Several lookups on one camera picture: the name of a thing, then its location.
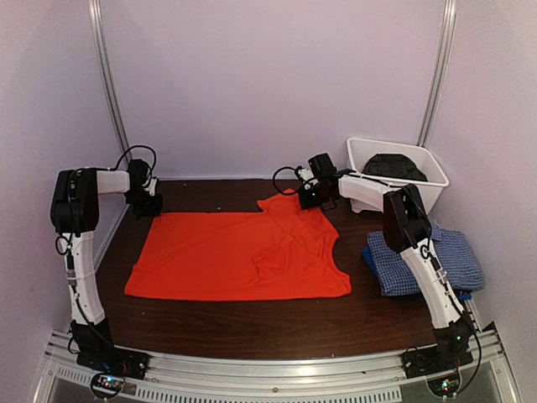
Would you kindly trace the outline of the orange garment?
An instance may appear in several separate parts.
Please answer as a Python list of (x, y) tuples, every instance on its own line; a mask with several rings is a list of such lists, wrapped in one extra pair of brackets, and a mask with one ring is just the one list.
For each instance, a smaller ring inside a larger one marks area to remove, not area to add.
[(352, 291), (323, 212), (295, 196), (256, 212), (169, 212), (154, 219), (125, 285), (127, 296), (172, 301), (289, 301)]

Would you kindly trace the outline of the blue checked button shirt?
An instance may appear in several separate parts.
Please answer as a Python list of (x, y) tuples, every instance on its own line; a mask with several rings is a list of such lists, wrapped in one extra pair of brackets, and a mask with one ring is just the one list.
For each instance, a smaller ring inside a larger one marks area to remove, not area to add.
[[(367, 235), (383, 296), (418, 296), (420, 288), (402, 257), (384, 242), (382, 232)], [(447, 273), (453, 290), (481, 290), (482, 271), (474, 253), (460, 231), (432, 226), (432, 243), (437, 259)]]

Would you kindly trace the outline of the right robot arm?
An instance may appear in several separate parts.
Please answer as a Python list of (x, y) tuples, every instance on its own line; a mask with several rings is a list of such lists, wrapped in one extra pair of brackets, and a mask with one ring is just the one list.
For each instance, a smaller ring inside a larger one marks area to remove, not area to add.
[(430, 352), (435, 369), (448, 370), (473, 335), (465, 308), (457, 300), (432, 243), (432, 227), (415, 185), (391, 186), (353, 170), (338, 170), (327, 153), (292, 169), (300, 181), (295, 191), (307, 210), (343, 197), (373, 205), (383, 214), (383, 239), (409, 266), (430, 311), (437, 346)]

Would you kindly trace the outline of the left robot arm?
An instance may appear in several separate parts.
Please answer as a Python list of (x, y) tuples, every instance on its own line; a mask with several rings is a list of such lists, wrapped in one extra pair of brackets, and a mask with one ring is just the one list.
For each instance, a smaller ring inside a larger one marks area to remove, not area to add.
[(55, 249), (64, 258), (70, 293), (73, 338), (103, 373), (120, 366), (123, 357), (114, 346), (96, 284), (94, 232), (100, 219), (99, 197), (123, 195), (135, 217), (157, 217), (163, 197), (155, 163), (131, 160), (126, 170), (86, 167), (62, 170), (57, 177), (50, 208), (56, 232)]

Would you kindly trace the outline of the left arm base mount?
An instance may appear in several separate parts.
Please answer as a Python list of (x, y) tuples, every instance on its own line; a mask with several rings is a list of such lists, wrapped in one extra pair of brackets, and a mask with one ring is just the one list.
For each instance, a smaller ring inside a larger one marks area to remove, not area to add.
[(97, 399), (108, 401), (123, 391), (127, 378), (144, 380), (149, 355), (116, 348), (111, 353), (79, 352), (76, 362), (96, 371), (89, 381), (90, 391)]

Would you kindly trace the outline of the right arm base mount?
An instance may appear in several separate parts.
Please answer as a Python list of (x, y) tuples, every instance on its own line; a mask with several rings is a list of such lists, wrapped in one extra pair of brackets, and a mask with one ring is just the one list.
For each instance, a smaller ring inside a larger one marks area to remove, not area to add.
[(407, 348), (400, 359), (407, 379), (425, 377), (429, 392), (438, 398), (454, 398), (462, 389), (461, 367), (473, 363), (469, 348), (454, 357), (441, 357), (437, 347)]

